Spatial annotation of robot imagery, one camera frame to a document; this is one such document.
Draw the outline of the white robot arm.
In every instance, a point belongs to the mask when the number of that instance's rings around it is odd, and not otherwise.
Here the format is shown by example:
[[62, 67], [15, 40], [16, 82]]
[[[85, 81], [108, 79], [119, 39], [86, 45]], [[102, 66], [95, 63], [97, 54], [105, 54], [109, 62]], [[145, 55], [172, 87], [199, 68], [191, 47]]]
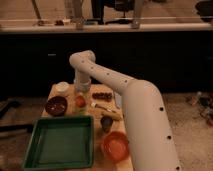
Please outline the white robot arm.
[[121, 96], [122, 112], [134, 171], [182, 171], [159, 89], [95, 63], [90, 51], [69, 58], [76, 90], [90, 89], [91, 77]]

